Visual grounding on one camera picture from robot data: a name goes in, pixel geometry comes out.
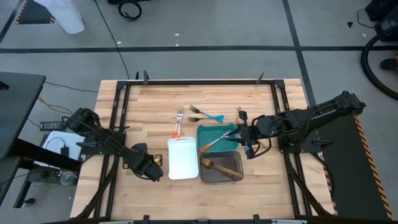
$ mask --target orange-handled utensil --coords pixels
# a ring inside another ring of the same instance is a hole
[[[212,141],[211,143],[207,144],[206,146],[202,146],[200,148],[200,150],[202,152],[204,152],[205,150],[207,150],[211,145],[213,145],[214,143],[218,142],[219,140],[223,139],[223,138],[227,138],[228,135],[232,132],[232,130],[228,130],[227,132],[225,132],[221,137],[219,137],[218,139]]]
[[[184,110],[183,109],[178,109],[178,111],[177,111],[177,122],[175,123],[175,128],[174,128],[174,132],[173,132],[172,138],[179,138],[180,137],[181,120],[182,120],[183,116],[184,116]]]

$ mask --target black cable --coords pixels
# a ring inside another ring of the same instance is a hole
[[[362,10],[365,10],[365,9],[360,9],[360,10],[358,10],[358,11],[356,12],[356,21],[358,22],[359,25],[362,25],[362,26],[365,26],[365,27],[371,28],[371,29],[373,29],[373,28],[375,28],[377,25],[379,25],[379,22],[376,23],[376,25],[374,25],[374,26],[368,26],[368,25],[366,25],[366,24],[361,23],[361,22],[359,21],[359,12],[361,12]]]
[[[98,10],[99,10],[99,13],[101,14],[102,20],[104,20],[104,23],[105,23],[105,25],[106,25],[106,28],[108,28],[109,33],[111,34],[111,37],[112,37],[113,42],[114,42],[114,45],[116,46],[116,49],[118,50],[120,59],[122,60],[122,63],[123,63],[123,65],[124,65],[124,69],[126,70],[127,78],[130,79],[130,75],[129,75],[129,71],[127,70],[126,63],[124,63],[122,54],[120,53],[120,50],[119,50],[118,44],[116,43],[115,38],[113,37],[112,31],[111,31],[111,29],[109,28],[108,23],[106,22],[105,17],[104,17],[104,15],[102,14],[102,11],[101,11],[100,6],[98,5],[97,1],[94,0],[94,2],[95,2],[95,4],[97,5],[97,8],[98,8]]]
[[[137,15],[137,16],[130,16],[128,13],[124,12],[123,9],[122,9],[122,7],[123,7],[125,4],[133,4],[133,5],[135,5],[135,6],[138,8],[138,11],[139,11],[139,12],[138,12],[138,15]],[[141,8],[141,6],[138,4],[138,2],[136,2],[136,1],[134,1],[134,0],[124,0],[124,1],[121,1],[121,2],[119,3],[118,10],[119,10],[120,16],[121,16],[125,21],[135,21],[135,20],[137,20],[138,18],[140,18],[140,17],[141,17],[141,14],[142,14],[142,8]]]
[[[23,176],[30,175],[30,174],[35,174],[35,173],[38,173],[38,172],[43,172],[43,171],[40,170],[40,171],[37,171],[37,172],[31,172],[31,173],[27,173],[27,174],[18,175],[18,176],[16,176],[16,177],[13,177],[13,178],[10,178],[10,179],[8,179],[8,180],[5,180],[5,181],[1,182],[1,183],[0,183],[0,186],[2,186],[2,184],[5,184],[5,183],[7,183],[7,182],[9,182],[9,181],[14,180],[15,178],[23,177]]]
[[[328,172],[329,180],[330,180],[330,187],[331,187],[330,196],[333,198],[333,192],[335,190],[335,181],[333,180],[333,176],[331,175],[330,170],[326,166],[325,161],[323,161],[321,158],[319,158],[317,153],[311,153],[311,154],[324,166],[324,168]]]
[[[89,155],[82,163],[85,163],[89,158],[93,157],[94,155]]]
[[[69,87],[69,86],[65,86],[65,85],[60,85],[60,84],[56,84],[56,83],[50,83],[50,82],[44,82],[44,83],[49,84],[49,85],[55,85],[55,86],[68,88],[68,89],[71,89],[71,90],[77,90],[77,91],[86,91],[86,92],[91,92],[91,93],[97,93],[98,92],[98,91],[94,91],[94,90],[81,90],[81,89],[77,89],[77,88],[73,88],[73,87]]]
[[[46,176],[46,177],[40,177],[40,178],[38,178],[38,179],[35,179],[34,181],[32,181],[32,182],[33,182],[33,186],[35,186],[35,187],[47,186],[47,187],[50,188],[50,189],[56,189],[60,184],[56,184],[55,187],[51,187],[51,186],[50,186],[50,183],[49,183],[49,177],[55,177],[55,176],[53,176],[53,175],[48,175],[48,176]],[[38,181],[39,179],[45,179],[46,184],[37,185],[35,181]]]
[[[27,119],[29,122],[31,122],[34,126],[36,126],[36,127],[40,127],[40,125],[38,125],[38,124],[35,124],[33,121],[31,121],[29,118]]]
[[[71,121],[73,121],[73,122],[79,123],[79,124],[81,124],[81,125],[84,125],[86,128],[88,128],[88,129],[94,131],[97,135],[101,136],[101,138],[106,139],[104,136],[102,136],[102,134],[100,134],[99,132],[97,132],[97,130],[95,130],[94,128],[90,127],[89,125],[87,125],[87,124],[85,124],[85,123],[83,123],[83,122],[81,122],[81,121],[77,121],[77,120],[72,119],[72,118],[69,118],[69,117],[67,117],[67,116],[63,116],[63,117],[61,117],[61,120],[62,120],[62,122],[63,122],[64,124],[66,124],[66,122],[64,121],[65,118],[67,118],[67,119],[69,119],[69,120],[71,120]],[[112,144],[113,147],[115,147],[115,149],[119,149],[119,148],[118,148],[116,145],[114,145],[111,141],[108,141],[108,143]],[[138,178],[143,179],[143,180],[150,180],[150,178],[145,178],[145,177],[141,177],[140,175],[138,175],[138,174],[136,173],[136,171],[132,169],[133,166],[131,165],[130,161],[127,159],[126,153],[125,153],[122,149],[119,149],[119,152],[123,154],[123,156],[124,156],[124,158],[125,158],[125,161],[127,162],[127,164],[129,165],[129,167],[131,168],[131,171],[132,171],[132,173],[133,173],[134,175],[136,175]]]
[[[262,152],[260,152],[259,154],[255,154],[255,155],[253,155],[253,157],[252,157],[252,159],[254,159],[254,158],[257,158],[257,157],[259,157],[259,156],[261,156],[261,155],[264,155],[266,152],[268,152],[270,149],[271,149],[271,147],[272,147],[272,143],[271,143],[271,135],[270,135],[270,133],[271,133],[271,127],[272,127],[272,125],[275,123],[275,121],[277,121],[278,119],[275,119],[275,120],[273,120],[271,123],[269,123],[269,126],[268,126],[268,147],[264,150],[264,151],[262,151]]]
[[[310,122],[311,122],[313,116],[315,115],[315,113],[317,113],[317,112],[319,112],[319,111],[322,111],[322,110],[324,110],[324,109],[326,109],[326,108],[329,108],[329,107],[331,107],[331,106],[335,106],[336,104],[340,103],[340,102],[344,99],[345,96],[346,96],[346,92],[344,92],[344,93],[342,94],[342,96],[340,97],[340,99],[339,99],[338,101],[336,101],[334,104],[330,104],[330,105],[326,105],[326,106],[324,106],[324,107],[318,108],[317,110],[315,110],[315,111],[308,117],[307,121],[305,122],[305,131],[304,131],[304,133],[303,133],[303,135],[302,135],[302,137],[301,137],[300,142],[302,142],[302,141],[304,140],[304,138],[306,137],[306,135],[308,134],[308,129],[309,129],[309,127],[310,127]]]
[[[64,141],[62,138],[60,138],[60,137],[55,137],[55,138],[50,139],[50,140],[47,142],[47,144],[45,145],[44,149],[47,149],[48,144],[49,144],[50,142],[52,142],[54,139],[61,139],[62,142],[63,142],[63,146],[64,146],[64,147],[67,146],[67,144],[65,143],[65,141]]]
[[[369,62],[368,62],[369,51],[373,47],[373,45],[380,39],[385,38],[387,35],[390,35],[393,32],[398,32],[398,26],[391,27],[390,29],[385,30],[383,33],[375,35],[365,45],[365,48],[363,49],[362,54],[361,54],[361,66],[362,66],[363,72],[365,73],[366,77],[376,88],[378,88],[380,91],[382,91],[387,96],[390,96],[391,98],[393,98],[395,100],[398,100],[398,93],[394,90],[391,90],[390,88],[385,86],[385,84],[380,82],[380,80],[372,72],[371,67],[369,66]]]

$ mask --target utensil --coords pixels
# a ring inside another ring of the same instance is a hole
[[[182,118],[183,118],[183,117],[184,117],[184,109],[181,109],[181,113],[180,113],[180,122],[179,122],[179,125],[178,125],[178,134],[177,134],[177,138],[180,137],[181,121],[182,121]]]
[[[241,111],[241,110],[242,110],[241,107],[236,108],[236,113],[235,113],[235,115],[236,115],[236,120],[235,120],[235,124],[236,124],[237,126],[239,125],[239,111]]]
[[[206,149],[208,149],[212,144],[218,142],[219,140],[221,140],[221,139],[223,139],[223,138],[227,138],[227,137],[228,137],[228,134],[231,133],[231,132],[232,132],[232,130],[228,130],[227,132],[225,132],[225,133],[224,133],[221,137],[219,137],[218,139],[216,139],[216,140],[212,141],[211,143],[209,143],[209,144],[207,144],[207,145],[201,147],[200,150],[201,150],[202,152],[204,152],[204,151],[205,151]]]
[[[175,128],[173,132],[172,138],[179,138],[180,137],[180,128],[181,128],[181,120],[184,116],[184,110],[183,109],[178,109],[177,111],[177,122],[175,123]]]
[[[215,121],[217,121],[217,122],[219,122],[219,123],[222,123],[222,122],[223,122],[224,115],[210,116],[210,115],[208,115],[208,114],[206,114],[206,113],[204,113],[204,112],[201,112],[198,108],[196,108],[196,107],[194,107],[194,106],[192,106],[192,105],[189,106],[189,109],[192,110],[192,112],[194,112],[194,113],[201,113],[201,114],[204,114],[207,118],[213,119],[213,120],[215,120]]]
[[[215,116],[214,118],[216,118],[216,119],[223,119],[224,116],[223,116],[223,115],[219,115],[219,116]],[[188,117],[188,120],[191,121],[191,122],[198,122],[198,121],[200,121],[201,119],[212,119],[212,118],[192,118],[192,117]]]
[[[243,178],[242,174],[237,173],[237,172],[235,172],[233,170],[230,170],[230,169],[215,165],[213,161],[211,161],[209,159],[206,159],[206,158],[203,158],[203,157],[200,160],[200,164],[202,164],[206,169],[215,169],[215,170],[219,170],[219,171],[222,171],[224,173],[233,175],[233,176],[238,177],[238,178]]]

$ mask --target concrete floor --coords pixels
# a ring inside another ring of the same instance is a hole
[[[376,33],[356,22],[356,11],[369,0],[286,1],[301,46],[363,46]],[[0,2],[0,28],[3,27],[18,0]],[[114,47],[113,40],[94,1],[75,0],[83,16],[86,30],[68,35],[56,22],[42,25],[11,24],[2,49],[72,49],[75,53],[0,54],[0,71],[45,75],[47,81],[97,90],[101,80],[125,79],[126,71],[117,52],[78,53],[81,48]],[[301,78],[302,72],[293,49],[293,40],[283,0],[152,0],[140,3],[142,17],[136,22],[120,18],[117,7],[106,0],[98,4],[120,47],[178,46],[290,46],[291,50],[218,50],[174,52],[123,52],[130,76],[146,69],[156,78]],[[368,22],[365,14],[361,20]],[[352,28],[347,22],[354,22]],[[303,52],[308,77],[317,103],[348,90],[367,104],[359,117],[382,180],[389,204],[398,217],[397,172],[398,126],[395,100],[375,89],[364,76],[359,64],[361,52]],[[398,90],[396,73],[380,71],[378,63],[395,52],[369,54],[369,63],[384,83]],[[96,94],[68,90],[45,84],[40,95],[51,104],[75,110],[94,108]],[[59,120],[61,114],[38,102],[29,118],[40,121]],[[44,132],[26,123],[20,138],[39,144]],[[73,187],[31,187],[28,196],[37,199],[34,206],[13,209],[16,179],[0,207],[2,223],[43,223],[66,220],[72,207]]]

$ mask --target orange striped tape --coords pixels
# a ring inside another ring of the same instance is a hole
[[[386,209],[387,216],[391,220],[394,220],[394,216],[392,216],[390,205],[388,204],[388,201],[387,201],[386,193],[384,193],[384,189],[383,189],[383,186],[381,185],[379,174],[377,173],[376,166],[374,165],[374,162],[373,162],[371,151],[369,150],[368,143],[366,142],[365,135],[364,135],[362,127],[361,127],[361,123],[359,122],[359,119],[357,116],[354,116],[354,121],[355,121],[356,127],[358,129],[359,135],[361,136],[363,148],[365,149],[365,154],[368,157],[369,166],[372,169],[374,181],[379,189],[380,197],[381,197],[381,200],[383,201],[384,208]]]
[[[320,156],[320,159],[324,162],[325,158],[323,156]],[[326,183],[328,184],[328,189],[329,189],[329,194],[331,196],[331,182],[330,182],[330,178],[329,178],[329,174],[328,171],[326,170],[326,167],[323,167],[323,171],[325,173],[325,177],[326,177]],[[337,215],[337,208],[336,208],[336,203],[333,201],[333,199],[331,198],[331,202],[333,204],[333,209],[335,210],[335,215]]]

